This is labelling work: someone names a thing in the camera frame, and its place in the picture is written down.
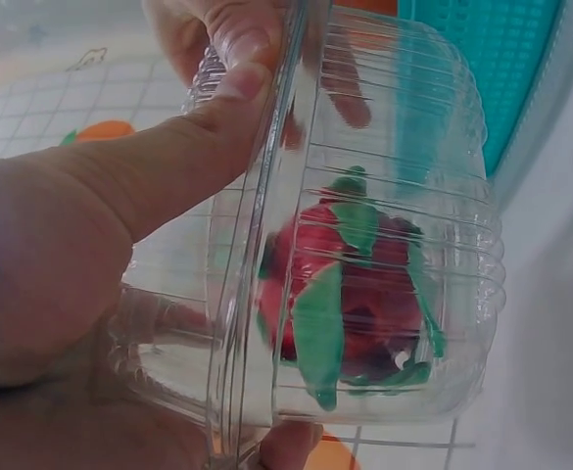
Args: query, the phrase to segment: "grid pattern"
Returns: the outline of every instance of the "grid pattern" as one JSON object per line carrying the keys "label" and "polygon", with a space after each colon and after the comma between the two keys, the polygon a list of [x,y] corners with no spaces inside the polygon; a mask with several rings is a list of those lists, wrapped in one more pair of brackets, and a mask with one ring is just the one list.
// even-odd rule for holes
{"label": "grid pattern", "polygon": [[178,113],[184,93],[156,58],[0,87],[0,158],[59,145],[70,132],[108,119],[147,128]]}
{"label": "grid pattern", "polygon": [[[159,57],[56,73],[0,88],[0,159],[59,145],[74,130],[108,119],[141,130],[179,112],[185,90]],[[472,470],[480,400],[460,418],[420,426],[327,426],[355,457],[344,468]]]}

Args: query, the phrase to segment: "turquoise object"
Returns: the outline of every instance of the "turquoise object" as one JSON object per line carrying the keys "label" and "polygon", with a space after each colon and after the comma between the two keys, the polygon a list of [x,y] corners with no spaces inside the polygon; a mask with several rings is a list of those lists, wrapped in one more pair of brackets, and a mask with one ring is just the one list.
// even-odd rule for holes
{"label": "turquoise object", "polygon": [[399,1],[399,18],[436,28],[460,50],[475,75],[488,128],[487,176],[497,170],[523,111],[562,4],[562,0]]}
{"label": "turquoise object", "polygon": [[328,264],[310,280],[292,308],[297,365],[308,393],[325,411],[336,408],[345,349],[342,280],[341,263]]}

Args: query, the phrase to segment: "green leaf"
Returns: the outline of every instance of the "green leaf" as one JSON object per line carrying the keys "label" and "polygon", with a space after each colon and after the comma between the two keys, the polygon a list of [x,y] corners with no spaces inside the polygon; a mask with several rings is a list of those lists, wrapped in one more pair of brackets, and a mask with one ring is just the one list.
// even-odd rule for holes
{"label": "green leaf", "polygon": [[378,231],[375,207],[361,203],[335,203],[330,209],[338,219],[338,233],[345,243],[370,258]]}
{"label": "green leaf", "polygon": [[67,135],[60,145],[61,146],[62,145],[69,145],[69,144],[73,143],[75,140],[77,140],[77,131],[76,130],[74,130],[69,135]]}
{"label": "green leaf", "polygon": [[412,280],[414,291],[416,292],[416,300],[423,315],[430,346],[432,347],[434,357],[443,357],[447,347],[447,340],[434,317],[434,312],[431,307],[431,305],[436,302],[438,291],[436,282],[424,272],[425,257],[418,244],[415,242],[408,243],[407,256],[407,272]]}
{"label": "green leaf", "polygon": [[260,261],[260,269],[258,277],[261,280],[268,279],[270,273],[270,266],[273,263],[273,254],[275,253],[275,235],[268,235],[264,243],[263,258]]}
{"label": "green leaf", "polygon": [[340,262],[316,273],[292,308],[297,364],[308,393],[325,411],[336,408],[345,348]]}
{"label": "green leaf", "polygon": [[[356,380],[343,380],[346,384],[356,386],[356,387],[367,387],[374,386],[377,391],[384,388],[393,387],[408,387],[419,384],[424,384],[430,378],[430,373],[432,371],[432,365],[429,362],[416,362],[406,367],[404,370],[400,370],[391,377],[378,381],[370,382],[366,377],[358,377]],[[400,394],[401,390],[388,390],[383,391],[381,395],[397,395]],[[350,395],[362,396],[362,395],[378,395],[379,392],[371,392],[369,390],[351,390]]]}
{"label": "green leaf", "polygon": [[328,187],[339,194],[366,197],[366,171],[362,166],[350,166],[345,171],[349,176],[340,176]]}

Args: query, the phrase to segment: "skin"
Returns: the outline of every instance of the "skin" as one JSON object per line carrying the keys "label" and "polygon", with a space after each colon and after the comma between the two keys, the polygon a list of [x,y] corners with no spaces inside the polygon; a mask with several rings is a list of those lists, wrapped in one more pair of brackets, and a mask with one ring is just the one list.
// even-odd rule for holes
{"label": "skin", "polygon": [[[199,428],[117,381],[106,365],[106,328],[126,307],[150,308],[149,299],[119,303],[132,246],[247,169],[279,13],[261,0],[144,6],[182,80],[209,37],[230,72],[217,96],[186,117],[0,161],[0,469],[200,470],[208,458]],[[237,46],[244,29],[259,31],[260,45]],[[365,105],[356,100],[352,110],[347,121],[366,125]],[[175,321],[193,315],[182,309]],[[258,468],[302,470],[321,433],[303,423],[276,427]]]}

